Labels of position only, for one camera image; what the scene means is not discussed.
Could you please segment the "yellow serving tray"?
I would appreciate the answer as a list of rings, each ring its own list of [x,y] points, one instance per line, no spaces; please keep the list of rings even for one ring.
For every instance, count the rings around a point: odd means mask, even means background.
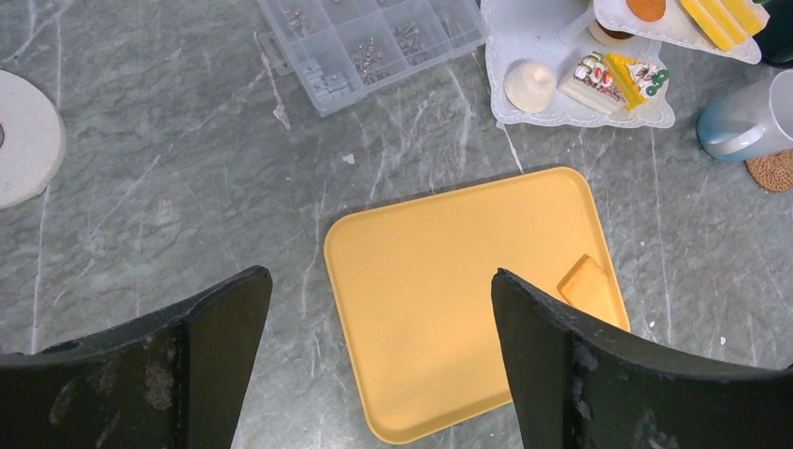
[[[557,297],[584,256],[606,276],[596,315],[629,329],[592,191],[569,167],[338,219],[324,259],[372,433],[404,444],[509,403],[494,275]]]

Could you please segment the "white round cupcake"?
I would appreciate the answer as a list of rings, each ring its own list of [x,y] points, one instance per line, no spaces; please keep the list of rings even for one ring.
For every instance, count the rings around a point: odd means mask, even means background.
[[[504,80],[504,93],[518,109],[527,113],[547,110],[552,103],[557,80],[551,68],[536,61],[514,67]]]

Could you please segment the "yellow square biscuit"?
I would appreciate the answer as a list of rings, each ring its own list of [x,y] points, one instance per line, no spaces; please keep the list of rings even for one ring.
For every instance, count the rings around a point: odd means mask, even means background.
[[[571,307],[612,326],[621,327],[624,323],[610,277],[588,254],[574,264],[557,289]]]

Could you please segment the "cream triangle cake slice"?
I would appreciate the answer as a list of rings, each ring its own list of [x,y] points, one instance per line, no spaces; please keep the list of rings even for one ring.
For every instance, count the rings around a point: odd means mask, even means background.
[[[619,53],[607,53],[604,64],[625,97],[628,111],[657,99],[670,79],[668,69]]]

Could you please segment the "chocolate sprinkled donut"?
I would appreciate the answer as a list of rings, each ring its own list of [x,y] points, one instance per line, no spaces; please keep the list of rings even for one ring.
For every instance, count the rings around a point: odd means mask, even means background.
[[[598,21],[592,21],[587,30],[597,42],[607,47],[624,46],[634,37],[631,33],[607,29]]]

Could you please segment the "white blue mug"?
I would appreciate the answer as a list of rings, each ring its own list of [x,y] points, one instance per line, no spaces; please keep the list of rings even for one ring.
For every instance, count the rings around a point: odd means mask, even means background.
[[[712,103],[697,137],[712,158],[743,162],[792,148],[792,72],[782,71]]]

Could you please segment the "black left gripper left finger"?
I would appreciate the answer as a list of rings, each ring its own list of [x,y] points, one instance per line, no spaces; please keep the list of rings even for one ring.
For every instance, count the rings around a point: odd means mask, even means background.
[[[253,266],[107,330],[2,355],[2,446],[229,447],[272,288]]]

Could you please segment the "white three-tier dessert stand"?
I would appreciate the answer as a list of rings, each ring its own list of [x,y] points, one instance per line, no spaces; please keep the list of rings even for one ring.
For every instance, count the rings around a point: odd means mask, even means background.
[[[655,64],[661,62],[659,52],[664,43],[750,65],[761,60],[760,49],[752,38],[729,51],[719,50],[676,1],[668,2],[665,15],[656,22],[639,19],[624,1],[484,1],[481,9],[489,32],[485,59],[491,110],[498,121],[506,124],[618,128],[674,125],[674,112],[664,97],[631,112],[612,115],[597,112],[562,93],[555,93],[550,106],[538,113],[522,111],[507,98],[504,81],[524,61],[545,64],[562,78],[590,51],[610,51],[610,47],[597,42],[587,31],[592,22],[629,33],[630,39],[617,52]]]

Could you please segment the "orange round cookie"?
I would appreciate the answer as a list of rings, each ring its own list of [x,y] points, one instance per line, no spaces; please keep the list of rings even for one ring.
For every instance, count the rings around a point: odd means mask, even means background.
[[[657,22],[666,13],[665,0],[626,0],[629,11],[644,22]]]

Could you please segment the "yellow cake piece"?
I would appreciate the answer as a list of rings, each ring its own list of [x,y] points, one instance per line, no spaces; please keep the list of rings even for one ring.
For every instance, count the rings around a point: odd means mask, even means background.
[[[730,51],[762,31],[770,14],[754,1],[681,0],[681,6],[721,51]]]

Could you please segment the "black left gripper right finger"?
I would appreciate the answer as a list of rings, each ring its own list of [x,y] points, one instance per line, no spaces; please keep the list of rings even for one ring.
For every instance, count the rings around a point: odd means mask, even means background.
[[[792,373],[691,355],[506,269],[493,313],[526,448],[788,448]]]

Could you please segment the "white triangle cake slice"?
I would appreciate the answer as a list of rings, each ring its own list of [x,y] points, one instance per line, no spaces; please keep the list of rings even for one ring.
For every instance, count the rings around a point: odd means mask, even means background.
[[[591,51],[559,82],[557,90],[597,112],[612,115],[627,100],[604,64],[604,55]]]

